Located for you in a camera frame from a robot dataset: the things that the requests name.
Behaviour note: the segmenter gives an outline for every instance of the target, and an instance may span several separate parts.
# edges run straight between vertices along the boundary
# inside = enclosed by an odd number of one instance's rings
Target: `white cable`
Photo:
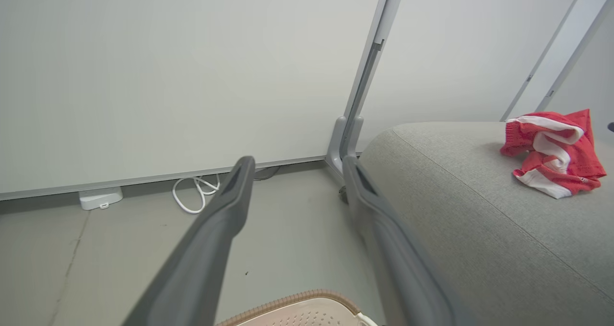
[[[177,192],[175,191],[175,189],[177,188],[177,185],[183,180],[187,180],[187,179],[192,179],[194,181],[194,184],[196,185],[196,189],[198,190],[198,194],[200,194],[202,206],[200,207],[199,210],[190,210],[189,208],[186,208],[186,206],[182,204],[182,202],[177,197]],[[177,201],[177,204],[180,206],[180,208],[182,208],[184,211],[188,212],[189,214],[199,214],[202,210],[204,210],[204,196],[212,195],[213,193],[217,192],[217,190],[220,189],[220,176],[216,174],[215,179],[217,179],[217,186],[213,186],[212,184],[209,184],[209,182],[206,182],[205,180],[202,179],[202,176],[201,177],[184,177],[183,179],[179,179],[173,185],[173,197],[175,198],[175,201]],[[200,186],[200,182],[203,182],[207,186],[211,187],[213,190],[203,191]]]

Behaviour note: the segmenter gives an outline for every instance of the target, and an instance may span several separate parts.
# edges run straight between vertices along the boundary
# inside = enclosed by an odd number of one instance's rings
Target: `caster wheel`
[[[339,190],[339,197],[342,199],[343,202],[345,202],[347,204],[347,193],[345,191],[345,186],[343,186]]]

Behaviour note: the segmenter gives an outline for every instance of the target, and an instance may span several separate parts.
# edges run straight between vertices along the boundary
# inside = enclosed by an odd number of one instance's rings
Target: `white panel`
[[[610,9],[592,40],[552,97],[546,110],[569,114],[590,108],[592,132],[599,142],[614,147],[614,12]]]
[[[388,127],[498,121],[573,0],[402,0],[362,116]]]
[[[377,0],[0,0],[0,193],[325,155]]]
[[[607,0],[577,0],[557,34],[548,53],[540,63],[531,83],[509,113],[509,118],[534,112],[550,94],[555,81],[568,64],[576,48],[590,29],[594,19]]]

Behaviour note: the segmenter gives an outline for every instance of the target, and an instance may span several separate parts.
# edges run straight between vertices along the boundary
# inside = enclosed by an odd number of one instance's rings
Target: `floor seam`
[[[66,285],[68,285],[68,275],[71,272],[72,264],[75,261],[75,257],[77,256],[77,249],[79,249],[79,244],[81,243],[81,238],[83,237],[83,233],[85,232],[85,227],[87,226],[87,221],[90,219],[90,215],[92,211],[87,211],[87,216],[85,217],[85,221],[83,222],[83,227],[81,228],[81,232],[79,233],[79,238],[77,238],[77,244],[75,245],[74,250],[72,251],[72,258],[70,264],[68,264],[68,269],[66,269],[66,274],[64,274],[64,284],[62,284],[62,289],[59,292],[59,297],[55,300],[55,308],[53,308],[53,314],[51,315],[51,319],[49,320],[48,326],[53,326],[55,323],[55,317],[59,313],[59,306],[62,302],[62,298],[64,297],[64,293],[66,292]]]

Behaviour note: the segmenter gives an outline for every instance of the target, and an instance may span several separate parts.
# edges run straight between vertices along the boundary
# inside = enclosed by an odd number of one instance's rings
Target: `sofa seam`
[[[415,146],[411,145],[407,140],[405,140],[404,138],[402,138],[401,136],[399,136],[399,134],[395,131],[395,128],[392,128],[391,131],[393,132],[393,134],[399,138],[401,141],[403,141],[406,145],[408,145],[409,147],[411,147],[412,149],[414,149],[415,151],[417,151],[418,153],[420,153],[420,155],[424,156],[426,159],[430,160],[433,164],[437,165],[439,168],[441,168],[443,171],[445,171],[445,173],[447,173],[448,175],[450,175],[451,177],[454,177],[454,179],[456,179],[457,181],[461,182],[461,184],[463,184],[463,186],[465,186],[466,188],[468,188],[470,191],[472,191],[475,195],[477,195],[478,197],[480,197],[480,199],[482,199],[483,201],[485,201],[489,206],[491,206],[491,208],[497,210],[497,212],[500,215],[503,215],[505,217],[505,219],[507,219],[509,222],[511,222],[511,224],[513,224],[516,228],[516,231],[520,232],[520,234],[522,234],[522,236],[526,237],[529,239],[529,241],[531,241],[534,245],[536,245],[538,248],[540,248],[542,251],[544,251],[544,253],[548,254],[549,256],[552,256],[553,258],[555,258],[557,261],[559,261],[563,267],[569,272],[571,273],[573,276],[575,276],[576,278],[579,278],[579,280],[586,285],[587,287],[589,287],[594,293],[597,293],[597,295],[599,295],[599,297],[601,297],[601,299],[608,303],[610,306],[614,307],[614,300],[612,300],[612,297],[610,297],[610,295],[608,295],[605,291],[602,291],[601,289],[599,289],[599,287],[595,284],[595,282],[593,282],[590,278],[587,278],[583,273],[581,273],[579,270],[577,270],[576,268],[572,267],[570,264],[568,264],[565,260],[563,260],[559,254],[555,253],[554,250],[550,249],[548,246],[546,246],[544,243],[542,243],[541,241],[539,241],[539,239],[535,238],[535,236],[533,236],[533,234],[531,234],[530,232],[528,232],[527,230],[525,230],[522,226],[520,226],[518,223],[516,223],[515,221],[513,221],[513,219],[511,219],[508,215],[506,215],[504,212],[502,212],[497,206],[494,206],[488,199],[486,199],[482,194],[478,193],[478,191],[476,191],[475,189],[473,189],[471,186],[469,186],[468,184],[466,184],[463,180],[459,179],[456,175],[454,175],[452,172],[448,171],[446,168],[444,168],[443,166],[441,166],[440,164],[438,164],[437,162],[435,162],[434,160],[432,160],[432,158],[428,157],[427,155],[425,155],[423,152],[421,152],[419,149],[417,149]]]

